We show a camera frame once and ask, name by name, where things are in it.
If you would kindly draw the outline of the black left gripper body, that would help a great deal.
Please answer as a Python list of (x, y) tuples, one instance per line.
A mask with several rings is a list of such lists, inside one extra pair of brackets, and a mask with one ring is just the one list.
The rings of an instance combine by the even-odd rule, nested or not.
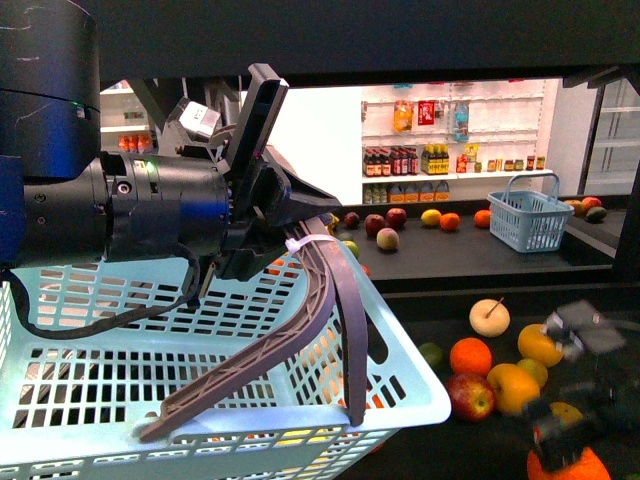
[(226, 213), (216, 246), (199, 256), (200, 278), (246, 281), (284, 254), (303, 221), (339, 206), (336, 197), (301, 180), (268, 144), (288, 83), (270, 65), (254, 63), (235, 124), (222, 113), (181, 98), (165, 122), (179, 156), (200, 157), (221, 181)]

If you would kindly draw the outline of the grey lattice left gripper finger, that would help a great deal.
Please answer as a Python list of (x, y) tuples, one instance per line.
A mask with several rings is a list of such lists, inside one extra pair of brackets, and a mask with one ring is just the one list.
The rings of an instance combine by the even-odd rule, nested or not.
[(185, 423), (235, 393), (245, 384), (306, 347), (324, 328), (334, 304), (334, 283), (318, 240), (325, 235), (321, 222), (302, 222), (290, 235), (302, 243), (293, 254), (307, 275), (306, 297), (295, 314), (278, 328), (257, 339), (215, 368), (163, 400), (159, 418), (142, 428), (143, 443), (168, 436)]
[(302, 225), (306, 235), (317, 235), (311, 244), (319, 247), (334, 282), (342, 323), (344, 400), (351, 425), (359, 426), (366, 413), (368, 329), (358, 280), (367, 277), (353, 253), (329, 235), (320, 218)]

